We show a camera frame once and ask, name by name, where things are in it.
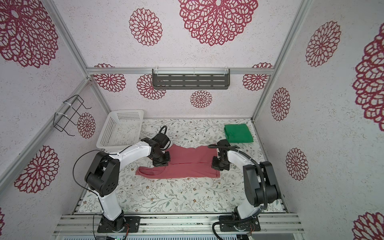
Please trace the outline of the green tank top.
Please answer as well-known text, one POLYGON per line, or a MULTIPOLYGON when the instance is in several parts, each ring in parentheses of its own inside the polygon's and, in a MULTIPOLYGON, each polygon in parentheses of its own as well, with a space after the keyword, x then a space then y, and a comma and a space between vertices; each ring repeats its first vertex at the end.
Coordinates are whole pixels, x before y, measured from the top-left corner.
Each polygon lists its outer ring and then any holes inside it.
POLYGON ((246 124, 231 124, 224 127, 229 143, 253 143, 254 138, 246 124))

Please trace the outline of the pink tank top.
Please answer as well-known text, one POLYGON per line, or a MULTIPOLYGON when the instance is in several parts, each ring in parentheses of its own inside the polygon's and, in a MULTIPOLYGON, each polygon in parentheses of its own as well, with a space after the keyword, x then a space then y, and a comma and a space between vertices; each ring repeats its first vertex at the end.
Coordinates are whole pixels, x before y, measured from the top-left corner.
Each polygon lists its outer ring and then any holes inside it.
POLYGON ((165 167, 139 167, 137 176, 147 179, 219 178, 220 171, 212 168, 212 160, 218 156, 215 149, 207 146, 183 148, 172 145, 167 152, 171 160, 165 167))

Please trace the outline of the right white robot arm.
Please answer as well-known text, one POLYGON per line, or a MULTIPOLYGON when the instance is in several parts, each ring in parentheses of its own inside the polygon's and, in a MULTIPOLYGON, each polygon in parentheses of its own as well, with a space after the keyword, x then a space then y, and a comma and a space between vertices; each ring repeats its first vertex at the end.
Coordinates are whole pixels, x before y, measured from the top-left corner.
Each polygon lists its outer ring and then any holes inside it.
POLYGON ((231 146, 227 140, 221 140, 208 148, 216 149, 212 168, 228 171, 231 165, 243 170, 246 200, 233 211, 233 219, 240 221, 255 218, 267 210, 269 204, 281 198, 281 190, 271 162, 257 162, 237 146, 231 146))

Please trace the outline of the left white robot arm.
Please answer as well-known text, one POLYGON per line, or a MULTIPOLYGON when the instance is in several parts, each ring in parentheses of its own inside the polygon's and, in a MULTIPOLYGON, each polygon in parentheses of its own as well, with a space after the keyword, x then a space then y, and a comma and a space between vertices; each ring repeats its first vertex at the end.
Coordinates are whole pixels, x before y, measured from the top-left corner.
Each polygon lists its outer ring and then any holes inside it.
POLYGON ((165 167, 171 160, 167 149, 172 144, 165 134, 158 133, 151 139, 141 139, 135 145, 128 146, 116 153, 109 154, 100 151, 95 155, 86 173, 85 181, 90 189, 96 192, 105 219, 113 222, 123 214, 116 196, 120 170, 144 157, 152 160, 155 168, 165 167))

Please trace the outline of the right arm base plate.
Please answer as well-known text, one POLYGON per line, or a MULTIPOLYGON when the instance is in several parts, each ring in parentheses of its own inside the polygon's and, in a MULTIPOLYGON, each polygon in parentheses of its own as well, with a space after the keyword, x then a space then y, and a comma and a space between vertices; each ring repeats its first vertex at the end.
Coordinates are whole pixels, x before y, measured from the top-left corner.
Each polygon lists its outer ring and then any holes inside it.
POLYGON ((258 217, 234 220, 232 216, 219 216, 221 232, 259 232, 261 225, 258 217))

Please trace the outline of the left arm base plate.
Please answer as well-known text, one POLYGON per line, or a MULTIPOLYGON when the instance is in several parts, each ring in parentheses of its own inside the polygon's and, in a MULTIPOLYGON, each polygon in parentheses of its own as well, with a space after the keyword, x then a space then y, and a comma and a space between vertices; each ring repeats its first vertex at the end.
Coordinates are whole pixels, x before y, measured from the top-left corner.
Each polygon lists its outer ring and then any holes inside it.
POLYGON ((119 216, 114 221, 102 216, 97 233, 137 233, 140 221, 139 216, 119 216))

